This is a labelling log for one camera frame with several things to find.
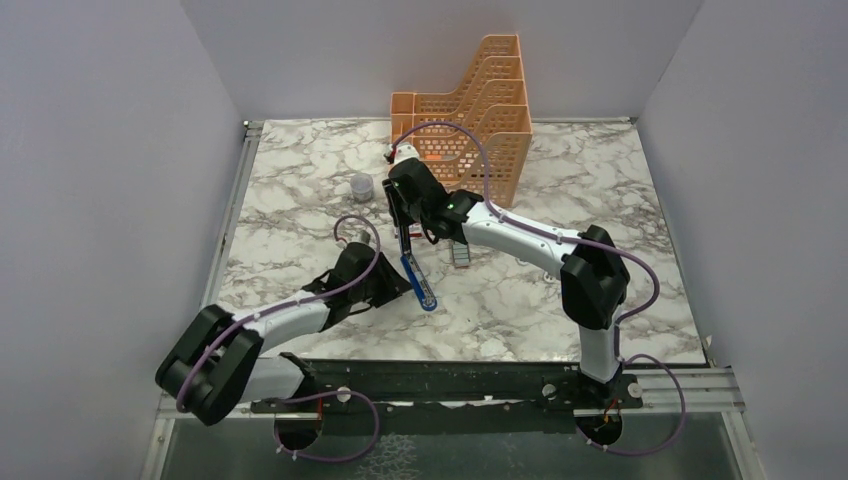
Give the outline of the staple tray with staples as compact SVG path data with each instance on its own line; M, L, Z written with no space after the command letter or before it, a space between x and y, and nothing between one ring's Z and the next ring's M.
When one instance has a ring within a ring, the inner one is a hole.
M462 243L453 242L451 245L451 258L456 268L468 268L471 263L469 247Z

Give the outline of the red white staple box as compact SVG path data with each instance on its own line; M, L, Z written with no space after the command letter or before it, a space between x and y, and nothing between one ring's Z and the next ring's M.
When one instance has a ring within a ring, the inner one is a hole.
M400 239L402 235L410 239L420 239L423 237L423 233L421 231L421 227L419 224L414 223L412 225L407 226L395 226L394 227L395 238Z

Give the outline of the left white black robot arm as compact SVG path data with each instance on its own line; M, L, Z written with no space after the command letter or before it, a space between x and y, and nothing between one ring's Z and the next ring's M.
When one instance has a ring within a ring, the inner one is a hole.
M217 304L202 308L158 367L155 382L176 400L179 411L207 426L240 403L265 398L277 397L288 409L302 410L313 401L315 387L302 363L280 357L260 369L260 355L380 308L413 288L384 254L351 242L331 269L282 302L241 320Z

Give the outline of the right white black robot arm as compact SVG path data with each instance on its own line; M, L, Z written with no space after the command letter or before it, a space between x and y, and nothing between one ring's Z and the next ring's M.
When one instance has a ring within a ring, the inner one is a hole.
M449 192L417 158L398 162L382 182L398 228L414 223L434 240L452 240L508 254L532 264L561 286L566 316L579 327L579 398L600 407L617 392L621 370L614 322L626 298L630 274L606 230L563 233L552 226L510 217L467 190Z

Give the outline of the clear plastic jar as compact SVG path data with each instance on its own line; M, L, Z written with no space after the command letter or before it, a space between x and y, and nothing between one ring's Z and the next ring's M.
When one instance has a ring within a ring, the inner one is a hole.
M356 203L369 202L375 196L374 180L371 175L356 173L351 177L349 185L351 197Z

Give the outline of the orange plastic file organizer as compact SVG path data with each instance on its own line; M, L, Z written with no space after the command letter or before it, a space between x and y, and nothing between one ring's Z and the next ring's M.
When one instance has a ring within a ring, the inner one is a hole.
M485 36L451 92L394 92L390 117L393 140L432 121L451 122L471 131L489 158L491 201L501 207L512 206L532 140L519 36ZM483 192L484 167L477 147L465 134L430 126L406 141L447 189Z

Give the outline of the left aluminium side rail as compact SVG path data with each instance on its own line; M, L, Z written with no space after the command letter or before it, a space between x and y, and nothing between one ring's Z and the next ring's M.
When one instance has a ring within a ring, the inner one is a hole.
M228 200L225 204L223 218L216 237L209 274L199 302L201 308L214 304L218 299L223 277L227 269L231 244L265 123L265 120L247 120L243 122L243 143Z

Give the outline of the aluminium front rail frame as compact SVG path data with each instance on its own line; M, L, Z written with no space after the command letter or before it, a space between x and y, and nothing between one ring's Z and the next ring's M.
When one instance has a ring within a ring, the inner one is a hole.
M601 452L625 456L625 415L677 414L662 449L700 413L717 413L746 479L764 470L744 419L746 405L730 368L667 366L638 354L606 382L574 362L449 362L258 359L251 370L217 363L191 378L184 364L156 376L163 390L155 441L142 475L158 479L173 425L188 416L206 426L226 418L272 418L292 431L327 435L384 433L576 433Z

